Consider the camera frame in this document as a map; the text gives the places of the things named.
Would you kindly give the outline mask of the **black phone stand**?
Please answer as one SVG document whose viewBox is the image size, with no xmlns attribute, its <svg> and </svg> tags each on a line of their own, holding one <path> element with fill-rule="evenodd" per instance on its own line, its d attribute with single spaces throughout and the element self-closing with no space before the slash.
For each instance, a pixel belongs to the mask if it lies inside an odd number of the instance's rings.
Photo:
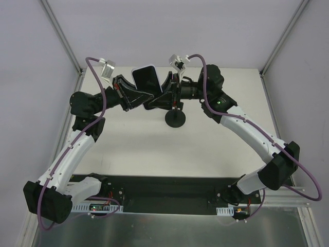
<svg viewBox="0 0 329 247">
<path fill-rule="evenodd" d="M 181 109 L 171 109 L 165 114 L 165 122 L 171 128 L 180 128 L 186 122 L 186 116 Z"/>
</svg>

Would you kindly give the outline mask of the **aluminium frame rail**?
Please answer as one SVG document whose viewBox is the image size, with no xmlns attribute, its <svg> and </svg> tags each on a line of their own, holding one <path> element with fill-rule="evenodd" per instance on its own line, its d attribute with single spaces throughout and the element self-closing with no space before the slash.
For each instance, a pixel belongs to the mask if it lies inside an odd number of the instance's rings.
<svg viewBox="0 0 329 247">
<path fill-rule="evenodd" d="M 264 206 L 267 207 L 310 207 L 312 202 L 286 187 L 265 190 Z"/>
</svg>

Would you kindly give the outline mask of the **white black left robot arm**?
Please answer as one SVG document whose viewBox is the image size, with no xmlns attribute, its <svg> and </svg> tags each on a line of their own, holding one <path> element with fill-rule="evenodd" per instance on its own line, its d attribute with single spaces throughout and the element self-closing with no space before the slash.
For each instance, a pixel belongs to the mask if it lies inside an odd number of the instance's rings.
<svg viewBox="0 0 329 247">
<path fill-rule="evenodd" d="M 67 143 L 48 170 L 36 182 L 28 181 L 23 188 L 28 209 L 37 215 L 39 223 L 47 219 L 61 224 L 74 206 L 91 197 L 110 200 L 108 179 L 103 175 L 91 173 L 72 186 L 68 183 L 82 157 L 100 137 L 105 111 L 119 105 L 127 112 L 153 97 L 136 89 L 123 76 L 115 77 L 113 85 L 102 88 L 98 94 L 81 91 L 72 94 L 69 103 L 76 118 Z"/>
</svg>

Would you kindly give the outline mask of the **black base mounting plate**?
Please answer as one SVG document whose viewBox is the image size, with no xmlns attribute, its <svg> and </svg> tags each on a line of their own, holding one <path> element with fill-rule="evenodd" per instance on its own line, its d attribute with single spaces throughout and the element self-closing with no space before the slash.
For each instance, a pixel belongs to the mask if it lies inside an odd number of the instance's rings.
<svg viewBox="0 0 329 247">
<path fill-rule="evenodd" d="M 107 175 L 103 192 L 93 200 L 114 199 L 124 213 L 216 215 L 228 206 L 223 200 L 236 178 L 151 177 Z"/>
</svg>

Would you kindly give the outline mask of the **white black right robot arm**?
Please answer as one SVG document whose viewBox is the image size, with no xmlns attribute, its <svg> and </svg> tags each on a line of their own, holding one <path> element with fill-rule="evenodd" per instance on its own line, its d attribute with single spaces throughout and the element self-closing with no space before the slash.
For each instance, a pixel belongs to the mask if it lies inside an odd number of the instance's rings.
<svg viewBox="0 0 329 247">
<path fill-rule="evenodd" d="M 300 147 L 297 143 L 287 143 L 253 123 L 238 103 L 222 90 L 224 77 L 216 65 L 208 64 L 203 68 L 196 82 L 188 77 L 182 82 L 178 80 L 179 73 L 170 73 L 163 93 L 148 105 L 151 108 L 166 109 L 173 114 L 175 107 L 181 107 L 181 99 L 198 99 L 209 118 L 240 137 L 265 164 L 231 185 L 227 194 L 235 202 L 245 202 L 250 193 L 256 190 L 278 190 L 285 185 L 298 169 Z"/>
</svg>

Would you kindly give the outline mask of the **smartphone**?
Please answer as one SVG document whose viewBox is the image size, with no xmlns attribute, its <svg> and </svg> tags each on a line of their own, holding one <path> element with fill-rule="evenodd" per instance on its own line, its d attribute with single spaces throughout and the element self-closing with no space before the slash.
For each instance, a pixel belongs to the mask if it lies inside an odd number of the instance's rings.
<svg viewBox="0 0 329 247">
<path fill-rule="evenodd" d="M 150 93 L 155 98 L 162 94 L 162 88 L 155 66 L 147 65 L 135 68 L 131 71 L 131 75 L 136 89 Z"/>
</svg>

